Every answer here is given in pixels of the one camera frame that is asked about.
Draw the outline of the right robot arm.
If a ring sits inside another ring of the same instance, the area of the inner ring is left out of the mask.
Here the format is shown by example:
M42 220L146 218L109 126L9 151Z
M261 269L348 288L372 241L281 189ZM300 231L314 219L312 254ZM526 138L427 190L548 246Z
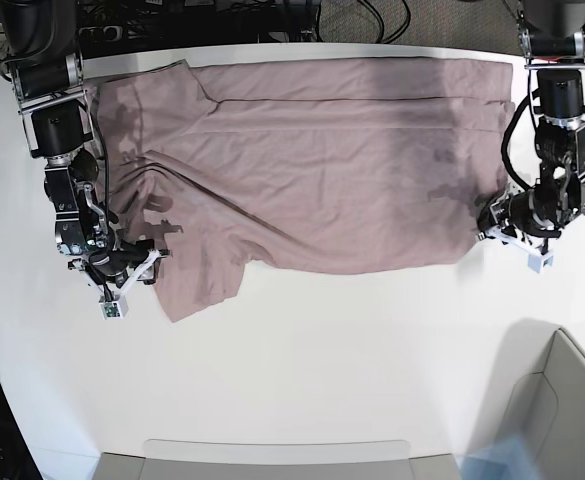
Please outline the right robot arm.
M88 106L74 1L1 1L9 53L1 63L19 106L30 154L46 160L59 252L112 299L114 288L150 282L160 259L151 240L119 239L110 210L108 153Z

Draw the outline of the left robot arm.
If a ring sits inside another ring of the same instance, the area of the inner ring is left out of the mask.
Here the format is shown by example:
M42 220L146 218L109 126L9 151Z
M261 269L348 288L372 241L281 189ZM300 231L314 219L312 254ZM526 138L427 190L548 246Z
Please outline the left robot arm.
M518 190L486 207L480 234L504 243L557 239L585 215L585 1L523 1L519 41L528 91L501 143L501 160ZM524 113L534 126L540 161L535 183L513 168L509 145Z

